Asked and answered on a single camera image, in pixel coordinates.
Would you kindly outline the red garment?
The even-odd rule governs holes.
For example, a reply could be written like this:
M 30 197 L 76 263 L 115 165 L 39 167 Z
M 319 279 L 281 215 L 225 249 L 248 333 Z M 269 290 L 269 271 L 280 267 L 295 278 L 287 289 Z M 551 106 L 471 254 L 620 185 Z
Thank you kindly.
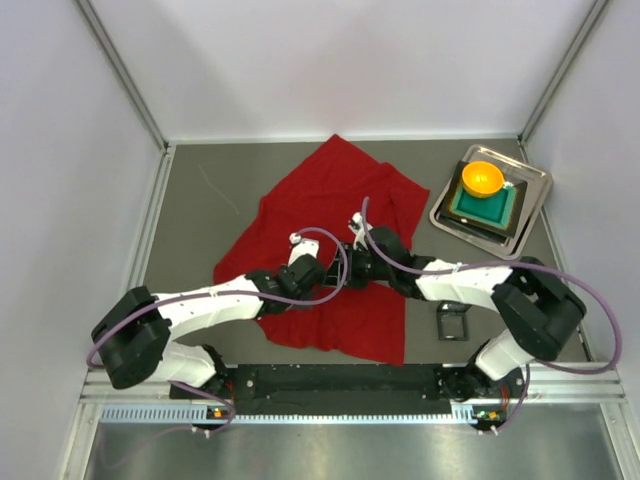
M 213 280 L 220 284 L 255 269 L 276 269 L 288 257 L 286 235 L 304 227 L 351 242 L 348 222 L 365 198 L 369 222 L 390 227 L 409 246 L 428 197 L 427 189 L 392 165 L 334 135 L 260 200 L 255 220 L 217 263 Z M 405 301 L 377 283 L 344 288 L 327 303 L 268 315 L 258 324 L 268 340 L 283 346 L 337 350 L 396 366 L 404 362 Z

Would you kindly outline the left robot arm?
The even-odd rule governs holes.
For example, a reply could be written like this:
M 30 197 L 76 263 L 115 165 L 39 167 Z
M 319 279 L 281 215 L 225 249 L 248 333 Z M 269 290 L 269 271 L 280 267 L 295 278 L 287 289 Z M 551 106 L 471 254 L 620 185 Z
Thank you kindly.
M 135 287 L 94 327 L 91 338 L 116 390 L 151 377 L 216 389 L 226 375 L 217 351 L 178 340 L 222 323 L 284 313 L 293 301 L 309 300 L 324 277 L 320 262 L 303 254 L 274 273 L 254 270 L 190 292 L 154 295 Z

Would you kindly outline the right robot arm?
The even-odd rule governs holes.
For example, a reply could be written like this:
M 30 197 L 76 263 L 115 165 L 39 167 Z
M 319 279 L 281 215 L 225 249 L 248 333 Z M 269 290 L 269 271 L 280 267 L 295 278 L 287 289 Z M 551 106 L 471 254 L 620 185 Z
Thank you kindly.
M 542 263 L 527 257 L 521 268 L 467 270 L 412 253 L 387 227 L 357 233 L 335 254 L 325 283 L 363 289 L 381 281 L 405 298 L 481 307 L 506 328 L 486 341 L 467 365 L 440 379 L 447 394 L 463 401 L 486 395 L 500 380 L 533 360 L 554 361 L 586 314 L 586 306 Z

